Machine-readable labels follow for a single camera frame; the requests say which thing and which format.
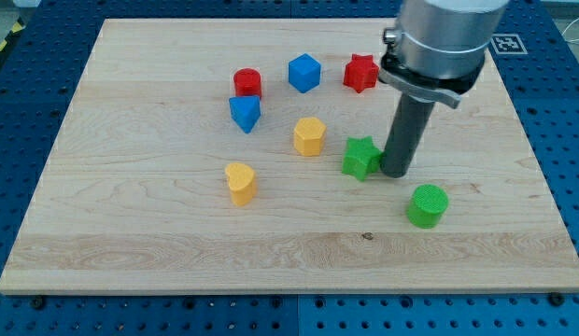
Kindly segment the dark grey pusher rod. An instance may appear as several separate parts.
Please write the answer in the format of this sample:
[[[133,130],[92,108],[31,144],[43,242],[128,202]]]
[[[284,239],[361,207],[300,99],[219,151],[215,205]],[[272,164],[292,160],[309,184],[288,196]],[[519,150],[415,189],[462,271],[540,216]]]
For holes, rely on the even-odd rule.
[[[434,102],[401,95],[380,163],[385,175],[406,175],[433,108]]]

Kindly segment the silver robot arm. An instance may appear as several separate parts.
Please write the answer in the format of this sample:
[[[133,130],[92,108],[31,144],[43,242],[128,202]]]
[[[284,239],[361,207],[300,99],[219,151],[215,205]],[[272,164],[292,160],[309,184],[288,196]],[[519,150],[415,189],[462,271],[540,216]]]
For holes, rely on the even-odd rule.
[[[507,0],[404,0],[382,35],[378,80],[401,93],[380,162],[407,173],[434,105],[459,106],[477,80]]]

